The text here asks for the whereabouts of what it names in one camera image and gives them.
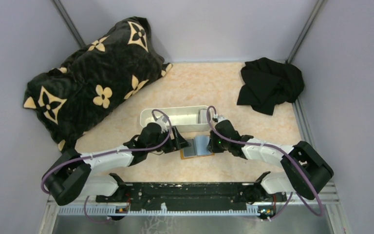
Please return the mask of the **mustard leather card holder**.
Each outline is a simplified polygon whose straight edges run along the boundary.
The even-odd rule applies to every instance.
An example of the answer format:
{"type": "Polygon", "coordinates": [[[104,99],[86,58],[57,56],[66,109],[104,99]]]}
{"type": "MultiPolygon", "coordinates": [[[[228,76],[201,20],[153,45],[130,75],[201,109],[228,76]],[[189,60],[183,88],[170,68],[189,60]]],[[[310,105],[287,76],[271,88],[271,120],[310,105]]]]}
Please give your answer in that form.
{"type": "Polygon", "coordinates": [[[214,153],[212,153],[207,148],[208,144],[210,142],[210,136],[200,135],[200,136],[195,136],[193,139],[194,139],[194,142],[195,142],[196,156],[194,156],[192,158],[186,158],[186,159],[193,159],[193,158],[199,158],[199,157],[213,156],[214,155],[214,153]]]}

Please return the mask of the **stack of white cards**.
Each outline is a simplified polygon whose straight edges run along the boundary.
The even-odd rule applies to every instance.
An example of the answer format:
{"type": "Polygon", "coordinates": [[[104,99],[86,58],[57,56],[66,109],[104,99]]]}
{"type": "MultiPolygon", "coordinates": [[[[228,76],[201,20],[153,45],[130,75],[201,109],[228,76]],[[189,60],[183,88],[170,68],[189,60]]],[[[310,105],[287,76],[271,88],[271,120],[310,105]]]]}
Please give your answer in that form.
{"type": "Polygon", "coordinates": [[[198,114],[198,123],[207,124],[207,109],[201,109],[198,114]]]}

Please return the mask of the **white oblong plastic tray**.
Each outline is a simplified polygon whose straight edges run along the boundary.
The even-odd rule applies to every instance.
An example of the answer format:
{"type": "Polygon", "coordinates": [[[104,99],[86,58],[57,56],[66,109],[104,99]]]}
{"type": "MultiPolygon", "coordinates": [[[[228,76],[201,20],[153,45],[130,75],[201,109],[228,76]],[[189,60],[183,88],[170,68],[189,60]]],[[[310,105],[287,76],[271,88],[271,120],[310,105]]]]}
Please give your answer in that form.
{"type": "Polygon", "coordinates": [[[170,119],[172,126],[176,126],[180,133],[209,131],[209,124],[199,124],[198,114],[201,109],[208,109],[206,105],[157,108],[170,119]]]}

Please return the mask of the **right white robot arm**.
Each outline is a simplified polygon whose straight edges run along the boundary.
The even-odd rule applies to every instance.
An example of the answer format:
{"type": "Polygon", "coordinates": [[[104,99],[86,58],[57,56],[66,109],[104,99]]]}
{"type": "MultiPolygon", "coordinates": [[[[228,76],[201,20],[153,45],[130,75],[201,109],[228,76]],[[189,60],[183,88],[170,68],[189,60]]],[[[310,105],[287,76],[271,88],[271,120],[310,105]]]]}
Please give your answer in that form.
{"type": "Polygon", "coordinates": [[[280,173],[267,173],[259,180],[267,194],[295,192],[313,200],[334,176],[333,169],[306,141],[282,145],[251,135],[240,135],[227,119],[219,120],[210,127],[208,148],[211,152],[228,151],[235,157],[257,160],[283,169],[280,173]]]}

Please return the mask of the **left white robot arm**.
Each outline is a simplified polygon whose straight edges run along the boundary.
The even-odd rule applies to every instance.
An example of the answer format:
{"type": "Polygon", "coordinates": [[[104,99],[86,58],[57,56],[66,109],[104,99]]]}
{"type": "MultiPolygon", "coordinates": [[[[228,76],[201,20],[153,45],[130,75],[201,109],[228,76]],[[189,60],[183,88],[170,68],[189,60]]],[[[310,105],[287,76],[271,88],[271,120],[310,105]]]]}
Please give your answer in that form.
{"type": "Polygon", "coordinates": [[[42,177],[41,187],[60,206],[84,196],[96,196],[101,202],[120,199],[126,183],[117,174],[102,172],[134,166],[152,152],[166,154],[189,146],[175,126],[149,123],[140,134],[114,149],[82,154],[66,150],[42,177]]]}

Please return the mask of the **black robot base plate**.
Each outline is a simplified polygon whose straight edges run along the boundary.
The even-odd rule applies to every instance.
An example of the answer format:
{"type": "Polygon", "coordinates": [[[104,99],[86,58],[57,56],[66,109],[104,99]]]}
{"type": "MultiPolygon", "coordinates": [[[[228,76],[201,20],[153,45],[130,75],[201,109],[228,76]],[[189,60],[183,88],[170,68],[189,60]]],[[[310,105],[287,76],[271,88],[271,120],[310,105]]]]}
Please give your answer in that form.
{"type": "Polygon", "coordinates": [[[96,196],[98,203],[123,202],[130,211],[244,211],[255,202],[285,202],[282,193],[269,195],[256,182],[164,183],[133,182],[111,196],[96,196]]]}

